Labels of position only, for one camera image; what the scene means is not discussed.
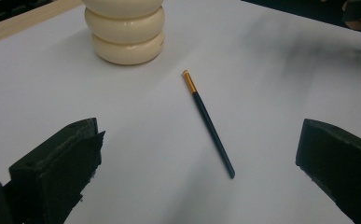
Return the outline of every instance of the table surface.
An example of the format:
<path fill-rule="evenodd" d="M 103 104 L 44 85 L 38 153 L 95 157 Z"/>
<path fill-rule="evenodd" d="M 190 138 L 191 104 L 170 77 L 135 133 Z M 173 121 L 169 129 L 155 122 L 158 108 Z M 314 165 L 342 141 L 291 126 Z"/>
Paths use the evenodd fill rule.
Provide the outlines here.
<path fill-rule="evenodd" d="M 62 127 L 95 117 L 103 164 L 66 223 L 352 223 L 295 158 L 304 119 L 361 137 L 361 33 L 239 0 L 163 6 L 164 50 L 136 66 L 93 53 L 84 7 L 0 41 L 0 181 Z"/>

